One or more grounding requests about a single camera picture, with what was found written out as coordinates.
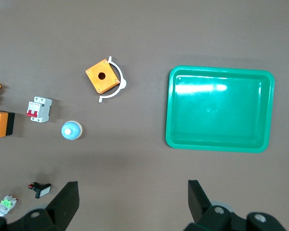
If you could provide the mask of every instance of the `blue dome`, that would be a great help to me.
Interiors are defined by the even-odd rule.
[[[61,133],[67,140],[76,140],[82,134],[82,126],[76,121],[67,121],[61,128]]]

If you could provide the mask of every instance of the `silver bolt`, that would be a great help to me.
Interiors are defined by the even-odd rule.
[[[221,207],[215,207],[214,211],[218,214],[224,214],[225,213],[225,211]]]
[[[261,215],[261,214],[256,214],[256,215],[255,215],[255,218],[256,218],[256,220],[259,221],[259,222],[262,222],[262,223],[265,223],[265,222],[266,222],[265,217],[264,217],[263,215]]]

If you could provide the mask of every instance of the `white curved handle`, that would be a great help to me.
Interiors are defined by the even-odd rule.
[[[113,65],[119,71],[119,74],[120,74],[120,85],[119,85],[118,89],[114,93],[112,93],[110,95],[100,96],[100,98],[98,100],[99,103],[101,103],[103,101],[103,99],[109,99],[109,98],[114,97],[115,95],[117,95],[119,93],[119,91],[121,91],[122,89],[124,89],[126,87],[126,80],[124,79],[123,74],[122,74],[120,68],[118,67],[118,65],[116,65],[112,61],[112,57],[111,56],[109,57],[108,62],[111,65]]]

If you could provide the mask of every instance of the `gray table surface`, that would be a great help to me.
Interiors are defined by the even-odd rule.
[[[128,82],[104,103],[85,70],[113,57]],[[261,154],[178,150],[165,142],[169,72],[177,65],[270,71],[276,81],[270,144]],[[79,181],[67,230],[181,231],[192,222],[187,181],[245,217],[289,230],[289,0],[0,0],[0,109],[15,112],[0,139],[0,200],[15,221]],[[25,116],[53,99],[50,121]],[[77,120],[84,134],[65,140]],[[40,199],[26,186],[53,184]]]

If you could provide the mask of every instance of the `green plastic tray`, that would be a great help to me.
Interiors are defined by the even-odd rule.
[[[270,138],[274,82],[268,71],[175,67],[169,76],[168,145],[263,152]]]

